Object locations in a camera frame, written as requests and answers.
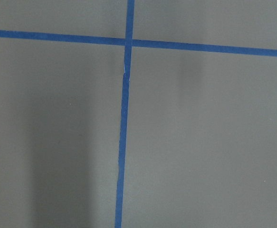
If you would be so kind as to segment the long blue tape strip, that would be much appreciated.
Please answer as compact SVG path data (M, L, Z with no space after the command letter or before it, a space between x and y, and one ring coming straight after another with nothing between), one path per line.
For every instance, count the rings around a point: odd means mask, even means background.
M116 183L115 225L114 225L115 228L120 228L122 226L127 119L128 119L130 73L131 73L131 60L132 60L133 27L134 27L134 5L135 5L134 0L129 0L127 2L125 42L124 42L124 75L123 75L123 82L122 82L121 120L120 120L120 135L119 135L119 152L118 152L118 177L117 177L117 183Z

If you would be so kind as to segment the brown paper table cover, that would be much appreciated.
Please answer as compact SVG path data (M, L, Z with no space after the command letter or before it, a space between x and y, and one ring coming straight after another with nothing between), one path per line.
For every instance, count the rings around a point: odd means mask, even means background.
M277 0L134 0L133 39L277 49ZM128 0L0 0L0 30L124 38ZM114 228L124 46L0 38L0 228ZM277 228L277 57L132 46L121 228Z

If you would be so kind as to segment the crossing blue tape strip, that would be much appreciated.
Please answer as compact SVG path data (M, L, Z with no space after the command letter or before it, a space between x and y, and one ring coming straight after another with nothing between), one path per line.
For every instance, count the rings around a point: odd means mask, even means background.
M64 34L12 31L12 30L0 30L0 38L32 39L32 40L89 43L89 44L115 45L115 46L124 46L126 44L126 41L124 38L64 35ZM161 49L190 50L190 51L277 57L277 49L192 44L192 43L152 41L152 40L140 40L140 39L133 39L131 41L131 44L133 47L142 47L142 48L161 48Z

